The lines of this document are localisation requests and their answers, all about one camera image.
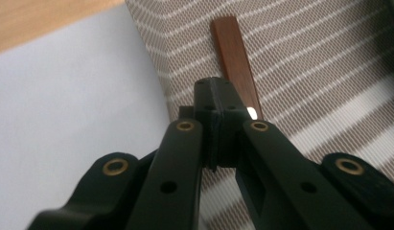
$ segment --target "wooden surface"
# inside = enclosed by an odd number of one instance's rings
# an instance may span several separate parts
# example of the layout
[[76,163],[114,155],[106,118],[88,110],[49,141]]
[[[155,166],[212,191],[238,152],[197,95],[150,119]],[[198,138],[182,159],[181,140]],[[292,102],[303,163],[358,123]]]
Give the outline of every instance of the wooden surface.
[[0,0],[0,52],[122,3],[124,0]]
[[235,85],[244,105],[253,107],[257,118],[263,119],[262,108],[236,17],[227,16],[215,19],[211,23],[211,33],[223,75]]

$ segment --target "striped fabric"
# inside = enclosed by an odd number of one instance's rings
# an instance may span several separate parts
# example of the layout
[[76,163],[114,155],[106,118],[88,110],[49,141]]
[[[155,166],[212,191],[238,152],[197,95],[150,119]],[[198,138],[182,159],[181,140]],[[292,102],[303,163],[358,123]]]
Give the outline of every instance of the striped fabric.
[[[362,157],[394,181],[394,26],[383,0],[127,0],[174,120],[221,76],[209,24],[236,15],[265,117],[315,162]],[[200,229],[254,229],[234,171],[204,172]]]

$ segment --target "round hole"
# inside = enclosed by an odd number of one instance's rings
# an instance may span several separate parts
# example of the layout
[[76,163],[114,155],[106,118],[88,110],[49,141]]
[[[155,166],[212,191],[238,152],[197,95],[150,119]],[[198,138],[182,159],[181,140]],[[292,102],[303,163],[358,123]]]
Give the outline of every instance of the round hole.
[[309,183],[309,182],[301,183],[301,189],[309,194],[316,193],[316,187],[312,183]]
[[268,124],[262,123],[262,122],[254,122],[251,124],[251,127],[258,131],[267,131],[268,130]]
[[181,122],[176,125],[176,128],[178,128],[181,131],[189,131],[194,128],[194,124],[190,122]]
[[103,172],[105,175],[113,176],[123,173],[128,168],[128,162],[122,158],[111,159],[104,164]]
[[340,170],[352,175],[361,175],[364,173],[364,168],[361,164],[351,159],[339,158],[335,164]]
[[206,110],[214,110],[215,109],[212,105],[206,105],[204,108]]
[[161,184],[160,190],[164,194],[172,194],[176,190],[176,184],[172,181],[166,181]]

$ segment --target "striped cloth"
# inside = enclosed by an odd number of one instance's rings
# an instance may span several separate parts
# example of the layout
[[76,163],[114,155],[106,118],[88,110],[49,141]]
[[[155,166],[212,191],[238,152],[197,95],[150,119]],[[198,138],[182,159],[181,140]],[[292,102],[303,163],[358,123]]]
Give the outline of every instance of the striped cloth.
[[[171,119],[221,76],[210,22],[235,15],[266,120],[309,159],[353,153],[394,181],[394,26],[383,0],[127,0]],[[254,229],[234,171],[204,172],[200,229]]]

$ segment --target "striped placemat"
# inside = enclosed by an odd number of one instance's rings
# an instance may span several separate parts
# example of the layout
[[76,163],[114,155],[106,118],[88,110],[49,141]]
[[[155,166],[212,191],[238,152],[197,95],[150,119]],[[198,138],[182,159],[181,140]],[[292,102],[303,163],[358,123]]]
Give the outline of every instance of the striped placemat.
[[[127,0],[170,116],[221,76],[209,31],[238,18],[266,120],[315,162],[360,156],[394,181],[394,26],[376,0]],[[200,229],[253,229],[234,171],[204,172]]]

